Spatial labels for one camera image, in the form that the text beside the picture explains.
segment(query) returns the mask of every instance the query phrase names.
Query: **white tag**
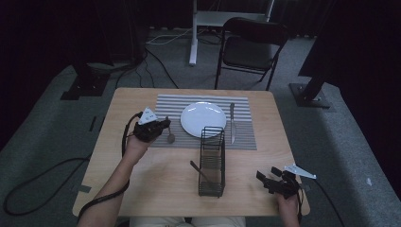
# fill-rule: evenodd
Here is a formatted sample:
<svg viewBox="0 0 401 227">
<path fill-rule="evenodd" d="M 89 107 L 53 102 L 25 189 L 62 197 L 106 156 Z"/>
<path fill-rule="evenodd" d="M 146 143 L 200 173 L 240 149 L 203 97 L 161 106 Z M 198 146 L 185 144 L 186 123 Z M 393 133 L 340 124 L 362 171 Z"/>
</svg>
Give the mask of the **white tag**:
<svg viewBox="0 0 401 227">
<path fill-rule="evenodd" d="M 139 121 L 138 121 L 138 124 L 145 125 L 145 124 L 155 121 L 155 120 L 157 120 L 156 114 L 154 114 L 153 111 L 149 107 L 146 107 L 142 113 L 141 119 L 139 119 Z"/>
<path fill-rule="evenodd" d="M 316 179 L 316 175 L 312 175 L 312 174 L 304 171 L 303 169 L 297 167 L 295 164 L 293 164 L 292 166 L 284 166 L 284 169 L 286 171 L 291 172 L 296 175 L 304 176 L 304 177 L 311 178 L 311 179 Z"/>
</svg>

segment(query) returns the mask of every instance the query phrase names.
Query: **wire utensil holder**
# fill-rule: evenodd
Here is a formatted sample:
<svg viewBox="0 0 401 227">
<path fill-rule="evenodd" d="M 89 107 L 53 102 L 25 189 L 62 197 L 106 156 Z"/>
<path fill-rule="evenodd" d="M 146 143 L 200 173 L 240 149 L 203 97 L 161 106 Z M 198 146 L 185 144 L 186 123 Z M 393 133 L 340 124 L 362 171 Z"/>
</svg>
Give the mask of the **wire utensil holder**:
<svg viewBox="0 0 401 227">
<path fill-rule="evenodd" d="M 224 187 L 224 129 L 222 127 L 204 127 L 200 139 L 199 195 L 221 197 Z"/>
</svg>

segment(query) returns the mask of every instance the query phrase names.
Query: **gray placemat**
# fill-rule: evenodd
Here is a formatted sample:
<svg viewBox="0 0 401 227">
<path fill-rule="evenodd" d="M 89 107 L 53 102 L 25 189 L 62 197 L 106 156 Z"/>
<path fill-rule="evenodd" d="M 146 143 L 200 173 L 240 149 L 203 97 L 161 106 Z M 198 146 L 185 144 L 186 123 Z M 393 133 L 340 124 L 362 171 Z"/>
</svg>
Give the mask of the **gray placemat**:
<svg viewBox="0 0 401 227">
<path fill-rule="evenodd" d="M 184 95 L 158 95 L 154 113 L 160 120 L 166 116 L 171 120 L 171 132 L 175 134 L 176 141 L 168 144 L 168 130 L 151 145 L 155 148 L 201 148 L 201 139 L 187 133 L 181 125 L 181 113 L 189 104 L 195 102 L 211 102 L 218 105 L 226 114 L 227 124 L 224 129 L 226 149 L 257 150 L 254 139 L 253 123 L 249 101 L 247 97 L 240 96 L 184 96 Z M 230 103 L 235 103 L 234 121 L 236 125 L 235 142 L 231 144 Z"/>
</svg>

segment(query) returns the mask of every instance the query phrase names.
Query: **gray carpet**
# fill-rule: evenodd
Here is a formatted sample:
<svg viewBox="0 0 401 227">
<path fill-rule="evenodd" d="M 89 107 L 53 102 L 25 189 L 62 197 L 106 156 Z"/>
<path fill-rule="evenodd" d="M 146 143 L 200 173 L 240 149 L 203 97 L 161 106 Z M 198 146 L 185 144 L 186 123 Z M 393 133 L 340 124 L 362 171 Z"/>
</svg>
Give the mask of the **gray carpet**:
<svg viewBox="0 0 401 227">
<path fill-rule="evenodd" d="M 168 32 L 182 31 L 153 31 L 152 36 Z M 211 42 L 218 41 L 213 36 L 201 37 Z M 180 88 L 213 89 L 218 45 L 200 43 L 197 65 L 191 67 L 188 65 L 189 44 L 189 39 L 178 39 L 169 44 L 148 45 L 148 49 L 160 58 Z M 312 45 L 313 40 L 308 38 L 288 41 L 270 87 L 295 160 L 304 169 L 317 174 L 345 226 L 399 226 L 401 202 L 392 191 L 339 90 L 329 84 L 323 86 L 331 111 L 297 107 L 295 103 L 288 84 L 309 81 L 309 78 L 297 75 Z M 174 88 L 162 65 L 151 55 L 137 72 L 141 79 L 130 71 L 119 80 L 118 86 L 153 87 L 152 75 L 154 87 Z M 108 110 L 120 74 L 112 74 L 103 96 L 82 96 L 76 101 L 60 100 L 76 76 L 72 67 L 67 67 L 53 79 L 25 123 L 0 152 L 1 201 L 16 184 L 58 162 L 85 157 L 93 151 L 101 120 Z M 243 73 L 223 71 L 218 88 L 265 89 L 266 79 L 257 83 L 258 76 L 243 76 Z M 18 191 L 9 200 L 9 207 L 12 211 L 24 212 L 41 204 L 78 163 L 58 167 Z M 84 164 L 79 168 L 60 193 L 42 209 L 21 217 L 9 216 L 1 210 L 0 226 L 74 226 L 77 218 L 72 215 L 72 207 L 86 167 Z M 304 216 L 302 226 L 340 226 L 321 189 L 309 179 L 303 178 L 303 183 L 311 212 Z M 278 217 L 252 217 L 247 218 L 247 226 L 282 226 L 282 223 Z"/>
</svg>

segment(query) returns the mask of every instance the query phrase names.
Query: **white plate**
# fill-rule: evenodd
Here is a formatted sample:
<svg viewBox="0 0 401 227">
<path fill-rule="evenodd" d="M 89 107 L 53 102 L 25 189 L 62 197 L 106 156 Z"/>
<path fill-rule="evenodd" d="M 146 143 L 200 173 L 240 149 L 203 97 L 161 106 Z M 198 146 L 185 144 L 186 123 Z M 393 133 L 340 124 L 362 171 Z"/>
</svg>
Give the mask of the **white plate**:
<svg viewBox="0 0 401 227">
<path fill-rule="evenodd" d="M 181 113 L 181 124 L 189 134 L 201 137 L 201 131 L 205 126 L 224 129 L 226 115 L 219 106 L 213 103 L 197 102 L 185 107 Z"/>
</svg>

